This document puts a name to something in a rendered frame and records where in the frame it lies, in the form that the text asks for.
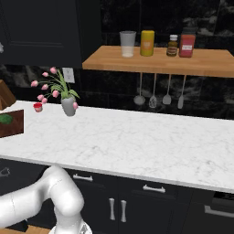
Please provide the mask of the hanging narrow spatula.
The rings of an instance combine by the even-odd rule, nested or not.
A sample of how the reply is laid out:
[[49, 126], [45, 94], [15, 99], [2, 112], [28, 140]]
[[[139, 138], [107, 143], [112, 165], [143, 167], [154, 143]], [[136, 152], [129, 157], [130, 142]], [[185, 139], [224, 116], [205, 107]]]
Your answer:
[[186, 75], [184, 76], [184, 80], [183, 80], [183, 87], [182, 87], [182, 91], [181, 91], [181, 95], [178, 99], [178, 104], [177, 104], [177, 108], [178, 109], [182, 109], [183, 105], [184, 105], [184, 88], [185, 88], [185, 84], [186, 84]]

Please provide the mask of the dark drawer front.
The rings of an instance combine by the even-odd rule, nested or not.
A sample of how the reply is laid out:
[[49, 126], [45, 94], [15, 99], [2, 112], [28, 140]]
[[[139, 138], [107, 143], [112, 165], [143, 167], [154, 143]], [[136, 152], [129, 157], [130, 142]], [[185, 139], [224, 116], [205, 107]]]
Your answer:
[[0, 171], [8, 167], [10, 175], [0, 177], [0, 196], [30, 186], [37, 182], [48, 168], [47, 165], [38, 165], [0, 158]]
[[[97, 174], [85, 171], [76, 171], [71, 169], [66, 169], [66, 172], [70, 175], [70, 177], [78, 186], [90, 186], [90, 187], [103, 188], [114, 191], [128, 191], [132, 188], [131, 183], [133, 179], [131, 178], [125, 178], [114, 175]], [[79, 176], [92, 176], [93, 181], [89, 182], [89, 181], [74, 179], [73, 175], [75, 174], [78, 174]]]
[[133, 180], [131, 190], [142, 195], [152, 195], [164, 199], [175, 200], [180, 203], [188, 204], [192, 197], [192, 190], [185, 186], [169, 185], [159, 182], [144, 180]]

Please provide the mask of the dark cupboard door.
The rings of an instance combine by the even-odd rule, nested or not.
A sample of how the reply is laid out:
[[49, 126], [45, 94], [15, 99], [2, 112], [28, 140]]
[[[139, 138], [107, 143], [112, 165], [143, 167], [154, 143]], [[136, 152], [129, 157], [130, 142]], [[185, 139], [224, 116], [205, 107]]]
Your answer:
[[[127, 202], [126, 222], [121, 222], [121, 200]], [[119, 234], [182, 234], [188, 205], [171, 199], [119, 194]]]
[[[84, 207], [81, 215], [90, 226], [92, 233], [118, 234], [117, 191], [90, 186], [78, 186], [78, 188], [84, 198]], [[111, 197], [114, 198], [115, 220], [110, 220], [109, 198]]]
[[75, 0], [0, 0], [0, 64], [79, 68]]

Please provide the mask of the hanging metal turner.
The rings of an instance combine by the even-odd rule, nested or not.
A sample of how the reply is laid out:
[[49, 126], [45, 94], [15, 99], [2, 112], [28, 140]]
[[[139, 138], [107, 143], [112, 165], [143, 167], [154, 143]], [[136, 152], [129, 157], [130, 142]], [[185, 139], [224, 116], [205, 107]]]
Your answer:
[[170, 81], [171, 81], [171, 74], [169, 74], [169, 79], [168, 79], [168, 86], [167, 86], [167, 93], [163, 97], [163, 104], [164, 105], [169, 105], [171, 103], [171, 96], [169, 95], [169, 90], [170, 90]]

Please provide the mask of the yellow canister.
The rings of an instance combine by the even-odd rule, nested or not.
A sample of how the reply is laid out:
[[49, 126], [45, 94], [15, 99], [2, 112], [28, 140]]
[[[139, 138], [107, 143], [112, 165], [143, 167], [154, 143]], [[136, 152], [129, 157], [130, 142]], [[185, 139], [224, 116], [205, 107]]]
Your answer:
[[154, 31], [143, 30], [141, 32], [140, 54], [145, 57], [150, 57], [154, 54]]

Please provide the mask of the white wall socket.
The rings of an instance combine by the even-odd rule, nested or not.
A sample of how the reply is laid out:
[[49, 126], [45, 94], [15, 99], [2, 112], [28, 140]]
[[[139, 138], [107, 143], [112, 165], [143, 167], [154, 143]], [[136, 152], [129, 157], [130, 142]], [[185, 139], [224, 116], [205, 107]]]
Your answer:
[[64, 80], [67, 83], [74, 83], [75, 82], [75, 78], [74, 78], [73, 68], [63, 68], [62, 70], [63, 70]]

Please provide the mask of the dark lower cupboard door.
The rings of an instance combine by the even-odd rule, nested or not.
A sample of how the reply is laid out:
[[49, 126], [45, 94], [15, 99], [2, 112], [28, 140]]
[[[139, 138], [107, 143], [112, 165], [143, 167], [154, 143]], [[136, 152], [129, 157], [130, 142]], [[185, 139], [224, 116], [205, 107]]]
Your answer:
[[[121, 200], [127, 202], [126, 222], [121, 222]], [[171, 199], [119, 194], [119, 234], [182, 234], [188, 205]]]
[[[90, 226], [92, 233], [118, 234], [117, 191], [90, 186], [78, 186], [78, 188], [84, 198], [84, 207], [81, 215]], [[110, 220], [109, 198], [111, 197], [114, 198], [115, 220]]]

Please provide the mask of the grey vase with pink tulips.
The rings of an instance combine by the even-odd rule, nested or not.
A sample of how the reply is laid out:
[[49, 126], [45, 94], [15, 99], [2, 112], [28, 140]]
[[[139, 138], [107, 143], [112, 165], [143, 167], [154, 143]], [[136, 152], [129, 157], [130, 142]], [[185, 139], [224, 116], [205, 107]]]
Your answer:
[[69, 117], [74, 116], [76, 110], [79, 108], [77, 99], [79, 99], [80, 96], [65, 81], [60, 70], [52, 67], [49, 69], [49, 72], [43, 72], [42, 76], [47, 78], [47, 80], [33, 80], [31, 82], [32, 87], [37, 87], [39, 84], [41, 84], [41, 90], [48, 90], [47, 94], [40, 94], [37, 96], [37, 99], [40, 101], [40, 103], [46, 104], [49, 97], [60, 97], [61, 106], [65, 114]]

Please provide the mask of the green broccoli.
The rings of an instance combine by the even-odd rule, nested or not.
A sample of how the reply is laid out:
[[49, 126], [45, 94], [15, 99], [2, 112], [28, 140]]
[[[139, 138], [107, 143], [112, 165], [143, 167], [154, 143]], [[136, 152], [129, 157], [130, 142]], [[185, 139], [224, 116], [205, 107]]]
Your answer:
[[9, 114], [0, 114], [0, 123], [10, 124], [13, 121], [13, 117]]

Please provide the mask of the clear plastic cup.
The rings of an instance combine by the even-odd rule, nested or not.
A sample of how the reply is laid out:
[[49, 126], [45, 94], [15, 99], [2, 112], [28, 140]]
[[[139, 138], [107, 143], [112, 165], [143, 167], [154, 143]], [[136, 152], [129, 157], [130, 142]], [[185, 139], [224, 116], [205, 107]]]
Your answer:
[[121, 31], [121, 51], [124, 58], [131, 58], [133, 56], [133, 48], [135, 43], [135, 31]]

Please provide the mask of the wooden wall shelf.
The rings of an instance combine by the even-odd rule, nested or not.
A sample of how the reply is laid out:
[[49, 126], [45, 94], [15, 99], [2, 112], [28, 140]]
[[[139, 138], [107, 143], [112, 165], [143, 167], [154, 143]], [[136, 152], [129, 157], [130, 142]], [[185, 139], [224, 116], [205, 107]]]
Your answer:
[[120, 46], [101, 46], [83, 63], [84, 69], [234, 78], [234, 57], [224, 49], [195, 48], [191, 58], [168, 57], [166, 48], [154, 48], [151, 57], [135, 47], [131, 58]]

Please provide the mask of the hanging slotted spatula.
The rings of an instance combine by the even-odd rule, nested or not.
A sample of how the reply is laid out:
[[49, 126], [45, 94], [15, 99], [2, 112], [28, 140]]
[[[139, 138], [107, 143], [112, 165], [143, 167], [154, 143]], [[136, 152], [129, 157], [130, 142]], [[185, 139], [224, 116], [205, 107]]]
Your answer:
[[156, 84], [156, 76], [157, 74], [154, 74], [154, 90], [153, 90], [153, 96], [150, 98], [149, 100], [149, 107], [150, 108], [156, 108], [156, 104], [157, 104], [157, 98], [155, 97], [155, 84]]

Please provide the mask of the wooden knife block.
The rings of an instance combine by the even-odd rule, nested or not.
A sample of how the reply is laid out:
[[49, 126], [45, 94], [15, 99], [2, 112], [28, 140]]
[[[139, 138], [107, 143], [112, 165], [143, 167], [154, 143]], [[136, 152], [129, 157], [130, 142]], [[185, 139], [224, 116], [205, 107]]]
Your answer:
[[10, 107], [16, 102], [16, 97], [7, 87], [3, 80], [0, 80], [0, 111]]

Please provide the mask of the red jar with black lid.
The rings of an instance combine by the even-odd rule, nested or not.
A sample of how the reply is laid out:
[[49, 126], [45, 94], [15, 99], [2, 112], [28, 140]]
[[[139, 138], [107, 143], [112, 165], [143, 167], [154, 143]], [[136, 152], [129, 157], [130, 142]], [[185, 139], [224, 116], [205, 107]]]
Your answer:
[[196, 31], [193, 27], [185, 27], [182, 30], [179, 46], [180, 58], [191, 58], [196, 40]]

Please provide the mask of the black oven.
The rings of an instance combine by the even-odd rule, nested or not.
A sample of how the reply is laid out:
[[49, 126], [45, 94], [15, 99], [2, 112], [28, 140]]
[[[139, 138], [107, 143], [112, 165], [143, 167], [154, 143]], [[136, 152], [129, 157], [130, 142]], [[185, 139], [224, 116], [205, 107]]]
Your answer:
[[195, 189], [182, 234], [234, 234], [234, 194]]

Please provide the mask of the small brown bottle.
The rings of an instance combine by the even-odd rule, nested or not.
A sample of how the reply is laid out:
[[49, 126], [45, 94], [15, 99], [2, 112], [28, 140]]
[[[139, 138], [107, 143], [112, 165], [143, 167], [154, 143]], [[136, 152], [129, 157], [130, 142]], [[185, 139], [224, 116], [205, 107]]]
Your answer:
[[178, 35], [171, 35], [167, 45], [166, 55], [175, 57], [177, 54], [177, 38]]

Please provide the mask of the dark wooden cutting board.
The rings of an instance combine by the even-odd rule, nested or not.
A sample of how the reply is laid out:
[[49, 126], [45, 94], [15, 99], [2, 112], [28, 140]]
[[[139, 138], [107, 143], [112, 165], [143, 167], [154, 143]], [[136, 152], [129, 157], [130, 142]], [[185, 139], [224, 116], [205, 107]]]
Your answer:
[[24, 111], [13, 111], [1, 114], [9, 114], [13, 117], [10, 124], [0, 123], [0, 138], [21, 134], [24, 132]]

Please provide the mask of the hanging metal ladle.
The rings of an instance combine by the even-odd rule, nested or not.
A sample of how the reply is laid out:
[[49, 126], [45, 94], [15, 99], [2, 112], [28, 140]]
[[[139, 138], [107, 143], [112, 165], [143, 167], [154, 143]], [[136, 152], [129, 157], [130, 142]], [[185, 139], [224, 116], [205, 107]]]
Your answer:
[[143, 73], [140, 73], [139, 95], [135, 96], [133, 99], [136, 105], [143, 105], [145, 103], [145, 97], [142, 95], [142, 83], [143, 83]]

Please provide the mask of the dark upper cupboard door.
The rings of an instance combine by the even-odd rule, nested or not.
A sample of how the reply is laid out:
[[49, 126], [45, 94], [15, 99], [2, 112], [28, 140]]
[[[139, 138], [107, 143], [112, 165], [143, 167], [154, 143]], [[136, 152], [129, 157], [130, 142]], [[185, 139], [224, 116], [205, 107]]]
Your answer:
[[75, 0], [0, 0], [0, 64], [79, 68]]

